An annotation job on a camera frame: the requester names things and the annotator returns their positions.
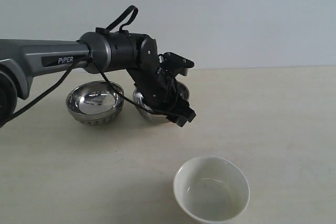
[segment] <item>robotic arm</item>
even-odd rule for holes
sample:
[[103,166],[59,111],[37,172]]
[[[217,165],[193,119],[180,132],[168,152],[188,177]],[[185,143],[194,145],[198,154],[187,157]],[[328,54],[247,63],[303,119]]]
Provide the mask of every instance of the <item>robotic arm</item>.
[[[129,21],[111,32],[132,11]],[[17,98],[29,97],[34,77],[68,70],[75,61],[76,68],[93,74],[125,69],[156,114],[180,127],[191,122],[196,114],[180,95],[175,77],[186,76],[194,63],[172,52],[159,55],[155,39],[124,30],[137,13],[130,6],[107,28],[77,41],[0,39],[0,125],[14,113]]]

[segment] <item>white wall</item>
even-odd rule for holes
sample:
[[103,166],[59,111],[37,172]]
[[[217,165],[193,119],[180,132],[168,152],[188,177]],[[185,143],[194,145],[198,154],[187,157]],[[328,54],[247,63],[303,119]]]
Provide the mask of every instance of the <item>white wall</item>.
[[336,64],[336,0],[0,0],[0,37],[76,40],[131,4],[131,31],[197,68]]

